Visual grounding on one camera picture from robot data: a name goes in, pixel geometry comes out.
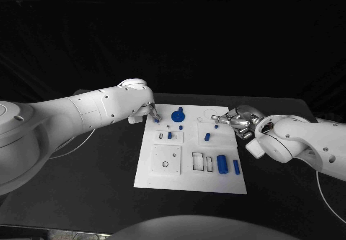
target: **round hole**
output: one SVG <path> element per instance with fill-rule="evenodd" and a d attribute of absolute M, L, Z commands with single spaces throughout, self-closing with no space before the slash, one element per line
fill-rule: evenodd
<path fill-rule="evenodd" d="M 14 116 L 14 119 L 16 119 L 17 121 L 20 121 L 20 122 L 24 121 L 24 119 L 23 119 L 20 116 Z"/>
<path fill-rule="evenodd" d="M 328 162 L 333 164 L 334 161 L 336 161 L 336 159 L 337 159 L 336 156 L 331 155 L 331 156 L 328 157 Z"/>

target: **table surface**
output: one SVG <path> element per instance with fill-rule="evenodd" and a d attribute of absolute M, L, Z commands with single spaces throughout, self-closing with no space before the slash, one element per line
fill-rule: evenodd
<path fill-rule="evenodd" d="M 249 105 L 269 115 L 294 115 L 315 122 L 300 99 L 155 93 L 157 104 Z M 127 120 L 98 129 L 85 145 L 50 160 L 31 181 L 7 197 L 0 224 L 112 234 L 167 216 L 202 215 L 253 223 L 300 239 L 333 239 L 346 225 L 331 214 L 318 192 L 315 171 L 298 159 L 287 164 L 255 159 L 238 141 L 248 195 L 134 188 L 145 121 Z M 72 150 L 88 133 L 66 146 Z M 320 174 L 328 204 L 346 217 L 346 183 Z"/>

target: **black curtain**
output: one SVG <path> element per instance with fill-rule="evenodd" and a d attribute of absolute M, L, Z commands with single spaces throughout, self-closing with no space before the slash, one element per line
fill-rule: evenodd
<path fill-rule="evenodd" d="M 0 99 L 8 102 L 47 101 L 141 78 L 157 93 L 300 98 L 315 114 L 344 116 L 344 76 L 343 5 L 0 3 Z"/>

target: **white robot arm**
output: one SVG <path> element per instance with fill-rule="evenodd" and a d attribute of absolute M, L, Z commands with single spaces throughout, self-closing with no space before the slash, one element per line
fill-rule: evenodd
<path fill-rule="evenodd" d="M 315 171 L 346 181 L 346 125 L 310 123 L 298 116 L 264 114 L 242 105 L 223 116 L 212 116 L 228 124 L 243 139 L 255 136 L 246 149 L 256 159 L 265 154 L 281 163 L 302 160 Z"/>
<path fill-rule="evenodd" d="M 46 102 L 0 101 L 0 195 L 27 183 L 69 139 L 124 119 L 140 123 L 145 115 L 161 120 L 141 79 Z"/>

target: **task board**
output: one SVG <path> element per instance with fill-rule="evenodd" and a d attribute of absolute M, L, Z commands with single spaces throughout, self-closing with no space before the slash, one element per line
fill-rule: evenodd
<path fill-rule="evenodd" d="M 184 120 L 174 122 L 180 107 Z M 212 120 L 229 108 L 157 104 L 155 109 L 161 121 L 147 116 L 134 187 L 246 195 L 235 131 Z M 217 156 L 226 158 L 226 174 L 219 173 Z"/>

